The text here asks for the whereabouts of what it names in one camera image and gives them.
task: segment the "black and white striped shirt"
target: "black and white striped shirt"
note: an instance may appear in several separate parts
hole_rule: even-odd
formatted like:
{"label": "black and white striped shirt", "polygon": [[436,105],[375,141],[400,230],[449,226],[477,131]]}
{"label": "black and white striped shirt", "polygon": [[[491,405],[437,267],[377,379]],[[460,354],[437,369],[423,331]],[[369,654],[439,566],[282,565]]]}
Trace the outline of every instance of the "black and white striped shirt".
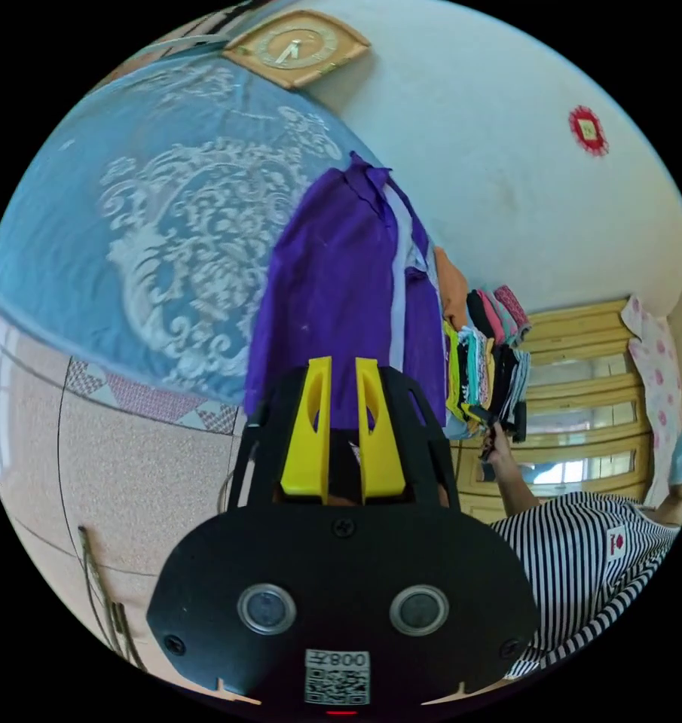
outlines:
{"label": "black and white striped shirt", "polygon": [[516,679],[580,650],[632,603],[679,528],[653,522],[631,499],[572,493],[491,525],[518,554],[541,625],[506,674]]}

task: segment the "patterned floor tile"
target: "patterned floor tile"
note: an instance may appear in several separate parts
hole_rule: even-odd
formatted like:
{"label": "patterned floor tile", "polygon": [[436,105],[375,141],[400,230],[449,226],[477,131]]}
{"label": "patterned floor tile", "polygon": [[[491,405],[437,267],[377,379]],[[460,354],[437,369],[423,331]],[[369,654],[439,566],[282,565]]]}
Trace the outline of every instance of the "patterned floor tile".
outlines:
{"label": "patterned floor tile", "polygon": [[219,435],[232,435],[237,415],[237,407],[192,394],[153,389],[75,358],[69,364],[66,388],[146,419]]}

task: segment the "label sticker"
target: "label sticker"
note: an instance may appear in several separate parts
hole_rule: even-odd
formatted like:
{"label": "label sticker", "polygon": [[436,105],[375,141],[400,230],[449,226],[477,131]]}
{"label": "label sticker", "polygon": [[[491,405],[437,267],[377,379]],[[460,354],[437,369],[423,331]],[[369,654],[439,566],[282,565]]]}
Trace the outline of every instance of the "label sticker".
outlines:
{"label": "label sticker", "polygon": [[607,530],[607,562],[618,560],[627,551],[627,527],[614,527]]}
{"label": "label sticker", "polygon": [[604,137],[602,124],[592,110],[578,105],[569,114],[569,127],[582,148],[593,156],[604,156],[610,146]]}
{"label": "label sticker", "polygon": [[371,702],[369,653],[306,650],[305,702],[333,706],[367,706]]}

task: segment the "purple shirt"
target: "purple shirt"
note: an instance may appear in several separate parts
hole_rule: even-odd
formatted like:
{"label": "purple shirt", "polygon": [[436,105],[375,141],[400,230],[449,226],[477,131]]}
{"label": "purple shirt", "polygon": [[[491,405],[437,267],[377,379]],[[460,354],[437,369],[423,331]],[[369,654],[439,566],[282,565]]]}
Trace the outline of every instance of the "purple shirt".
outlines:
{"label": "purple shirt", "polygon": [[[356,357],[388,365],[398,228],[384,196],[386,183],[411,213],[413,239],[424,257],[429,241],[390,169],[350,156],[345,171],[330,169],[310,186],[273,249],[250,344],[248,416],[287,372],[330,356],[331,426],[358,429]],[[417,270],[407,270],[406,285],[403,370],[419,382],[443,426],[446,390],[436,290]]]}

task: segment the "bed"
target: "bed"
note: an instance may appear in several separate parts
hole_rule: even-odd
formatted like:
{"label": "bed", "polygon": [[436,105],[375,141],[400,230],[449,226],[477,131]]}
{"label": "bed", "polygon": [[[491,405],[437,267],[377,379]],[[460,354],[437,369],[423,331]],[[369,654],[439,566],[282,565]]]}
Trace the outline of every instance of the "bed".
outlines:
{"label": "bed", "polygon": [[271,249],[356,151],[324,107],[188,50],[80,101],[0,225],[0,316],[160,389],[241,404]]}

